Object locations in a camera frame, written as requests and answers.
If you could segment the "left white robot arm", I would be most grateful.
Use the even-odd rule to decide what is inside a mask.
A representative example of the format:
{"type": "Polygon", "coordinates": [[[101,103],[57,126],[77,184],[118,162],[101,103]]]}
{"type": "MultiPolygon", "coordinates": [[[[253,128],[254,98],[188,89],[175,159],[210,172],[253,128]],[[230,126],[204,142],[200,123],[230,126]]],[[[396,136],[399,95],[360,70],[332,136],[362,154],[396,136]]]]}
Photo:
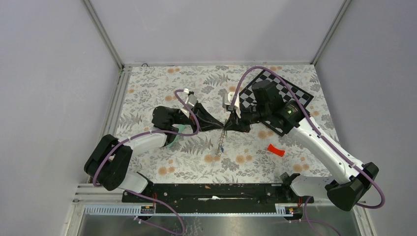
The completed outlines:
{"type": "Polygon", "coordinates": [[[180,136],[175,125],[189,125],[193,134],[222,129],[223,123],[210,115],[201,103],[196,103],[186,114],[182,109],[158,106],[153,110],[154,127],[148,131],[124,141],[111,134],[101,138],[98,145],[85,163],[84,171],[94,182],[108,191],[117,188],[133,191],[140,202],[152,197],[149,180],[140,173],[130,172],[128,166],[132,156],[171,144],[180,136]]]}

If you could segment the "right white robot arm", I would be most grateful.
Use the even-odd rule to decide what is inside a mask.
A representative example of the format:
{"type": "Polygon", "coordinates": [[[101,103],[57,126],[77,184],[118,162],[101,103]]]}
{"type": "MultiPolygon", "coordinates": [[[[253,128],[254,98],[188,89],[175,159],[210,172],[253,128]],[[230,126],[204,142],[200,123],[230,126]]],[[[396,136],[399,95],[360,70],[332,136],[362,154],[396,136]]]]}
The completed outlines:
{"type": "Polygon", "coordinates": [[[264,80],[252,86],[252,94],[241,95],[253,102],[239,113],[233,111],[225,130],[249,132],[255,123],[269,122],[281,129],[280,136],[289,134],[307,148],[330,172],[329,177],[306,177],[292,174],[282,189],[284,200],[293,203],[301,196],[329,199],[335,206],[350,211],[370,189],[379,168],[372,162],[364,164],[352,157],[335,140],[318,128],[315,120],[306,117],[294,100],[283,100],[281,83],[264,80]]]}

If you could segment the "metal key holder plate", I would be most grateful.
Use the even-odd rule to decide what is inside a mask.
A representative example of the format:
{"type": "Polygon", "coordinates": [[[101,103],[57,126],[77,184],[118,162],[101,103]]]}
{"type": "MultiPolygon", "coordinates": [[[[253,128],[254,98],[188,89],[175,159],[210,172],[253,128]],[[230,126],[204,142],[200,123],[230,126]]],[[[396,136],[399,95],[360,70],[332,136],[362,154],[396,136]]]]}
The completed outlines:
{"type": "Polygon", "coordinates": [[[227,131],[225,129],[222,130],[220,138],[218,140],[218,147],[215,155],[220,157],[224,153],[224,142],[227,138],[227,131]]]}

